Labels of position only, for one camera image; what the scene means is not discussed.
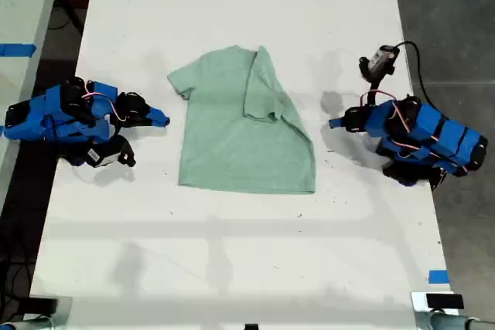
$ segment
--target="blue tape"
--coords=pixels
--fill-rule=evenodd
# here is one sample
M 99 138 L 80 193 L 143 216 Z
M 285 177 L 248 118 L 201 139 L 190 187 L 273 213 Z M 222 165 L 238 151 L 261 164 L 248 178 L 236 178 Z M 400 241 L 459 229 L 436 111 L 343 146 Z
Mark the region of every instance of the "blue tape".
M 34 44 L 0 44 L 0 57 L 32 57 Z
M 430 270 L 428 282 L 430 284 L 448 284 L 450 282 L 449 273 L 447 270 Z

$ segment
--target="green t-shirt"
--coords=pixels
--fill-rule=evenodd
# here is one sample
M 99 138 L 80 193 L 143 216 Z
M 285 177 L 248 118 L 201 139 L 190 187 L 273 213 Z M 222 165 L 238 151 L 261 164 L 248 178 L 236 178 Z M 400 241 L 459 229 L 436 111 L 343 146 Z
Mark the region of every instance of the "green t-shirt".
M 209 52 L 168 78 L 189 100 L 180 185 L 315 192 L 312 142 L 263 46 Z

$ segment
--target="white table surface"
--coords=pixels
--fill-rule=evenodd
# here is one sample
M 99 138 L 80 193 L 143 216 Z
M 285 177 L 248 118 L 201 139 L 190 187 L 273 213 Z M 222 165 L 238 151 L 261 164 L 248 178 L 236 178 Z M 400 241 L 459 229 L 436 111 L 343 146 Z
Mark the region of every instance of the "white table surface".
M 0 0 L 0 43 L 35 44 L 32 58 L 0 58 L 0 125 L 7 108 L 31 97 L 53 0 Z M 0 212 L 19 145 L 0 136 Z
M 33 294 L 68 328 L 415 328 L 410 292 L 444 269 L 429 186 L 385 178 L 366 139 L 327 126 L 369 85 L 358 59 L 402 38 L 396 0 L 90 0 L 77 74 L 171 117 L 124 131 L 137 165 L 56 171 Z M 179 187 L 187 102 L 167 73 L 267 47 L 313 139 L 314 195 Z M 405 54 L 383 89 L 410 92 Z

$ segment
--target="shirt sleeve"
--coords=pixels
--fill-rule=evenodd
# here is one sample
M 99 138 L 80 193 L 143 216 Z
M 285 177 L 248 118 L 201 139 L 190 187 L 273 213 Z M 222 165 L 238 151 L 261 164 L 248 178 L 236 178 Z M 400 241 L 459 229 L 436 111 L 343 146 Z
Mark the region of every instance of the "shirt sleeve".
M 204 57 L 200 57 L 198 60 L 181 67 L 167 76 L 176 92 L 180 94 L 184 100 L 190 99 L 193 90 L 198 83 L 204 79 L 204 65 Z

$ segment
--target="blue robotic arm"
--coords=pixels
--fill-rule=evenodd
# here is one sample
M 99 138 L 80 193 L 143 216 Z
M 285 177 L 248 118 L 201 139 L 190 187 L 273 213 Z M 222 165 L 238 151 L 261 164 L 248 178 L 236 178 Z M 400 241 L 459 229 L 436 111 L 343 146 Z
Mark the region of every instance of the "blue robotic arm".
M 60 154 L 73 165 L 84 162 L 92 166 L 106 165 L 109 162 L 105 159 L 113 158 L 133 166 L 134 153 L 127 140 L 118 135 L 120 129 L 164 128 L 169 122 L 167 116 L 150 107 L 137 93 L 118 94 L 116 87 L 97 81 L 85 83 L 74 77 L 49 88 L 41 96 L 10 106 L 5 116 L 5 136 L 54 142 Z M 115 126 L 112 137 L 110 124 Z M 127 155 L 117 156 L 122 151 Z
M 401 44 L 382 46 L 371 60 L 360 59 L 361 73 L 371 84 L 367 103 L 349 108 L 343 117 L 330 120 L 329 126 L 366 131 L 371 137 L 381 138 L 377 153 L 392 160 L 383 169 L 386 176 L 404 185 L 427 179 L 434 189 L 446 173 L 463 176 L 477 170 L 483 164 L 488 141 L 414 96 L 375 104 L 381 80 L 394 72 Z

